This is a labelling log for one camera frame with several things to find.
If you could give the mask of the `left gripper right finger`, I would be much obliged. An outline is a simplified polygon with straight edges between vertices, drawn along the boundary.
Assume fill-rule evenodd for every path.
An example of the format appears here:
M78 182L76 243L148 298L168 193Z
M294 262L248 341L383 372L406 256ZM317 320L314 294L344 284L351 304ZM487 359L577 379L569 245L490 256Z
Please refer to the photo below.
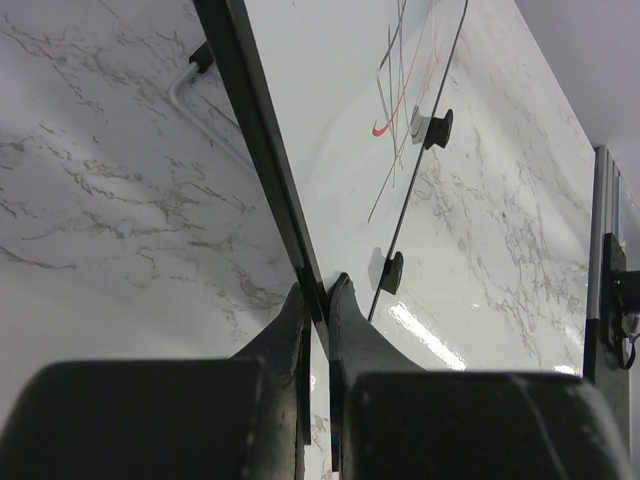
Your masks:
M330 292L331 454L343 479L631 479L604 397L555 372L427 370Z

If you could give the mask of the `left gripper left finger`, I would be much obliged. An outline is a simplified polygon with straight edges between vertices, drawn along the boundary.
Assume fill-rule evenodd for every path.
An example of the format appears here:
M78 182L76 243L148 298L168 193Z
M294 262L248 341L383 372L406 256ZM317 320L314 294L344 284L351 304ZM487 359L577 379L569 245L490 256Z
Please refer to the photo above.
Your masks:
M42 368L1 434L5 479L300 479L311 441L311 313L293 286L226 359Z

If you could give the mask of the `black framed whiteboard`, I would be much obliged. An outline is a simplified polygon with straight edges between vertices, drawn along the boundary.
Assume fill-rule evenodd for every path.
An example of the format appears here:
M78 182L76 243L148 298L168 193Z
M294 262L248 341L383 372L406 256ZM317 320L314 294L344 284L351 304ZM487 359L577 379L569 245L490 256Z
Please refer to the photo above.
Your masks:
M300 280L347 274L373 310L438 103L464 1L199 1L250 159Z

